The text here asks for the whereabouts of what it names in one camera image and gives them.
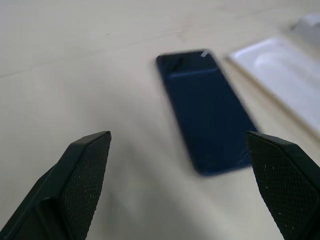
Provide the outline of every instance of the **table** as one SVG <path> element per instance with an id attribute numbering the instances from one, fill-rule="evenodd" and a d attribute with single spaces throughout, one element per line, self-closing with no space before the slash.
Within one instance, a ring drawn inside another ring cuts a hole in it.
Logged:
<path id="1" fill-rule="evenodd" d="M 251 168 L 215 177 L 194 172 L 155 58 L 212 50 L 258 127 L 316 161 L 319 141 L 226 56 L 274 35 L 320 56 L 289 31 L 320 10 L 317 1 L 32 4 L 6 5 L 2 16 L 16 31 L 1 25 L 8 33 L 2 43 L 11 46 L 0 69 L 1 226 L 69 143 L 106 130 L 110 154 L 87 239 L 282 239 Z"/>

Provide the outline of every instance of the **phone screen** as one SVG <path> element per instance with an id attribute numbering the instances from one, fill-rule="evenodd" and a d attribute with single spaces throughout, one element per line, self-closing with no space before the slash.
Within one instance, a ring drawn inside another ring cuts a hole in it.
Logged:
<path id="1" fill-rule="evenodd" d="M 156 59 L 194 168 L 216 175 L 251 165 L 246 131 L 257 131 L 207 50 Z"/>

